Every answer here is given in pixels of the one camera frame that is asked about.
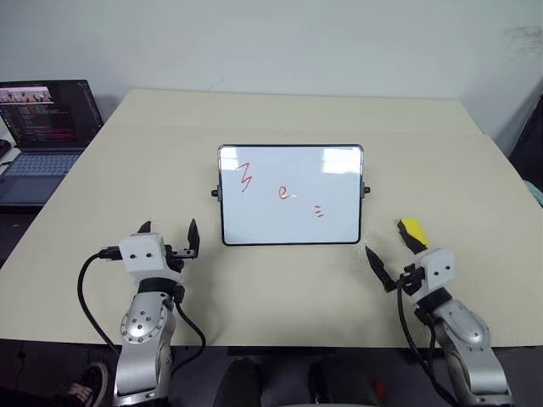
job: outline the sneaker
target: sneaker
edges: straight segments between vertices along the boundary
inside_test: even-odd
[[[81,402],[84,407],[99,407],[104,401],[105,392],[108,388],[108,368],[102,362],[94,362],[88,366],[81,380],[72,383],[68,395]]]

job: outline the table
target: table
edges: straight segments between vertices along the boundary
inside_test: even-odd
[[[360,143],[372,188],[361,243],[225,247],[210,196],[216,150],[247,142]],[[363,243],[397,276],[413,260],[395,227],[405,216],[456,254],[448,288],[486,320],[493,345],[543,343],[542,211],[459,102],[134,90],[0,270],[0,337],[101,343],[77,302],[83,261],[146,220],[180,248],[195,218],[200,255],[183,271],[183,306],[211,345],[404,347],[395,296]],[[135,290],[121,262],[87,273],[87,303],[116,343]],[[197,342],[179,320],[172,343]]]

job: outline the black cable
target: black cable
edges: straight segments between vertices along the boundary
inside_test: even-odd
[[[85,278],[85,274],[87,273],[88,266],[95,259],[99,259],[99,258],[100,258],[100,254],[98,254],[98,253],[93,254],[83,264],[83,266],[81,268],[81,271],[79,272],[79,278],[77,279],[77,297],[79,298],[79,304],[80,304],[81,308],[83,309],[83,312],[87,316],[89,322],[91,323],[92,327],[96,330],[96,332],[98,332],[98,335],[100,335],[100,337],[102,337],[104,342],[106,342],[106,344],[111,348],[111,350],[113,350],[115,352],[115,354],[117,356],[119,356],[119,351],[117,350],[117,348],[115,347],[113,342],[111,342],[111,339],[109,339],[109,337],[106,335],[106,333],[102,330],[100,325],[96,322],[96,320],[92,316],[91,311],[87,307],[87,303],[85,302],[85,297],[83,296],[83,279]]]
[[[449,393],[449,391],[446,388],[444,388],[435,379],[433,361],[432,361],[431,366],[428,366],[424,362],[424,359],[421,356],[418,350],[418,347],[415,344],[415,341],[413,341],[413,337],[411,336],[411,333],[409,332],[409,327],[407,326],[406,315],[404,313],[404,304],[401,297],[404,284],[405,284],[405,281],[403,279],[399,279],[396,294],[397,294],[397,300],[398,300],[398,316],[400,317],[401,329],[404,332],[407,342],[409,343],[409,347],[411,348],[411,351],[415,355],[419,365],[423,368],[424,373],[426,373],[426,375],[430,378],[430,381],[432,382],[432,386],[434,386],[434,389],[437,392],[437,394],[449,405],[453,407],[460,407],[460,405],[458,404],[454,396],[451,393]]]
[[[19,346],[19,352],[17,352],[17,359],[20,360],[20,368],[19,368],[19,371],[17,372],[17,376],[15,377],[15,390],[19,390],[20,375],[23,373],[23,370],[25,369],[26,355],[25,355],[25,352],[23,352],[24,345],[25,343],[21,341],[20,346]]]
[[[435,377],[434,372],[434,351],[435,351],[435,328],[432,325],[428,326],[430,330],[430,344],[428,346],[428,353],[426,359],[428,360],[428,369],[430,373]]]
[[[181,369],[184,365],[187,365],[188,363],[192,362],[193,360],[195,360],[196,358],[198,358],[203,352],[204,352],[204,349],[205,349],[205,344],[206,344],[206,341],[205,341],[205,335],[204,333],[200,330],[200,328],[198,328],[196,326],[196,324],[194,322],[192,322],[190,320],[190,318],[188,318],[185,313],[183,312],[183,310],[181,309],[181,305],[176,302],[176,309],[177,309],[177,312],[179,313],[179,315],[182,317],[182,319],[187,322],[187,325],[189,325],[191,328],[193,328],[193,331],[195,331],[198,336],[200,337],[200,347],[198,349],[198,351],[196,351],[195,354],[193,354],[192,356],[189,356],[188,358],[186,358],[183,362],[181,362],[179,365],[177,365],[176,367],[173,368],[173,371],[171,371],[171,375],[175,375],[176,372]]]

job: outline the red marker drawing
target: red marker drawing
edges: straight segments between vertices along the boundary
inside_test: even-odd
[[[284,199],[289,199],[290,197],[292,197],[292,195],[287,193],[287,188],[281,185],[279,187],[279,199],[284,200]]]
[[[316,208],[317,210],[315,211],[315,215],[317,218],[321,218],[324,216],[323,212],[320,210],[322,207],[321,205],[314,205],[314,208]]]
[[[236,170],[239,170],[241,167],[245,167],[245,172],[244,172],[244,176],[242,176],[241,178],[241,183],[244,184],[245,182],[247,182],[247,184],[245,185],[245,188],[242,190],[242,192],[245,192],[245,190],[247,189],[247,187],[249,186],[249,184],[251,183],[251,180],[253,179],[252,176],[246,176],[247,175],[247,171],[249,170],[249,166],[250,166],[250,163],[245,163],[245,164],[241,164]]]

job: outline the laptop keyboard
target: laptop keyboard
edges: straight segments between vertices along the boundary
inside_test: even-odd
[[[6,176],[65,176],[79,154],[25,154],[11,164]]]

